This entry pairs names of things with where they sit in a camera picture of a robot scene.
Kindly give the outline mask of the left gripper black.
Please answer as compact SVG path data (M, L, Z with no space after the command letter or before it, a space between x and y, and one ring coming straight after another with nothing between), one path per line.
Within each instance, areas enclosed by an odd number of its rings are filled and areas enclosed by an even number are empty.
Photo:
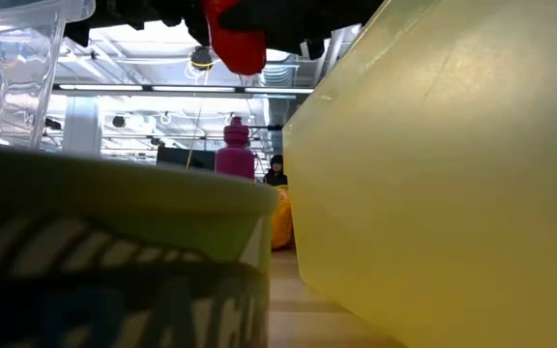
M69 23L64 36L82 46L92 29L129 25L142 30L149 21L166 26L185 23L202 46L210 45L209 27L202 0L95 0L96 9L85 20ZM298 54L300 44L321 42L337 29L365 24L384 0L239 0L220 14L220 26L235 31L262 31L266 46Z

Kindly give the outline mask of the red toy pepper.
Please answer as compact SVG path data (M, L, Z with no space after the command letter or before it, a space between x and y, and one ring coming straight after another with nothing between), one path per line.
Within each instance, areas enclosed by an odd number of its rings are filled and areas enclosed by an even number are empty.
M243 75L261 73L266 64L266 43L262 31L239 32L220 26L219 16L240 0L201 0L209 28L210 44L224 65Z

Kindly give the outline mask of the purple plastic bottle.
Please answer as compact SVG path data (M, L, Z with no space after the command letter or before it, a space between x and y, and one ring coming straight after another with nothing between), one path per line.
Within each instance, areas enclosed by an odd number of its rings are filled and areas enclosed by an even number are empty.
M215 172L253 180L255 157L247 148L249 128L243 124L241 117L234 116L224 127L223 141L225 146L216 153Z

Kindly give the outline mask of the clear plastic container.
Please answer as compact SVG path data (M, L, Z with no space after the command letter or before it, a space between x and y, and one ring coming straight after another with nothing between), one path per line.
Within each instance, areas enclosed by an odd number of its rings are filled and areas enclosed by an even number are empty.
M65 26L96 0L0 0L0 145L37 147Z

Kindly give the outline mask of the yellow plastic container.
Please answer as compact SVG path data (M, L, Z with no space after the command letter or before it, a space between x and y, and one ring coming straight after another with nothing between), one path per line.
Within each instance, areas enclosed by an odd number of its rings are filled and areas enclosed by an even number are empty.
M557 0L384 0L282 134L307 284L407 348L557 348Z

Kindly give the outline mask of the long ceiling light strip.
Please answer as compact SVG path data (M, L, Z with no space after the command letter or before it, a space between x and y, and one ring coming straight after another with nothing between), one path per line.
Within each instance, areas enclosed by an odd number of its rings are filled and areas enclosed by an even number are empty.
M312 88L212 85L54 84L54 92L310 95Z

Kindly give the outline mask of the dark background monitor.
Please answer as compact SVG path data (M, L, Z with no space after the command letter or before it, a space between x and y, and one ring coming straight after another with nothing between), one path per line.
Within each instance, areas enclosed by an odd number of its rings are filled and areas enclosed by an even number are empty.
M215 160L216 153L212 151L191 151L190 149L169 147L160 147L157 151L157 165L180 165L188 168L214 171Z

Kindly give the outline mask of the person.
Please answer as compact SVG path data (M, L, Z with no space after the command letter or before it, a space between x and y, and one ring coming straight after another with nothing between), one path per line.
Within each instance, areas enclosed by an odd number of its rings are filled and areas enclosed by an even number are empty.
M263 178L263 183L272 187L288 184L287 176L283 172L283 156L274 155L270 160L270 168Z

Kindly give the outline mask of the white pillar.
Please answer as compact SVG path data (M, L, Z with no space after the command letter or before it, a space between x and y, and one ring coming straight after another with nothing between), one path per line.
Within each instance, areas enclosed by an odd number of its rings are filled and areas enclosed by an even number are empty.
M67 97L62 151L99 158L102 148L103 117L92 97Z

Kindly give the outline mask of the green labelled tin can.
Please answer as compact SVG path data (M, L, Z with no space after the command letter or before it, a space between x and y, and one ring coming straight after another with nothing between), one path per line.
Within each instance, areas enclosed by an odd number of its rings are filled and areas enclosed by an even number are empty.
M0 348L267 348L277 192L0 147Z

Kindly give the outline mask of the silver ventilation duct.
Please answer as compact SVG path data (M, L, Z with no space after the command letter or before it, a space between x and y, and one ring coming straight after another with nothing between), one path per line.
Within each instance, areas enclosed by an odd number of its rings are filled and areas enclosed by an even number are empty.
M268 64L258 79L264 87L293 87L297 78L298 64Z

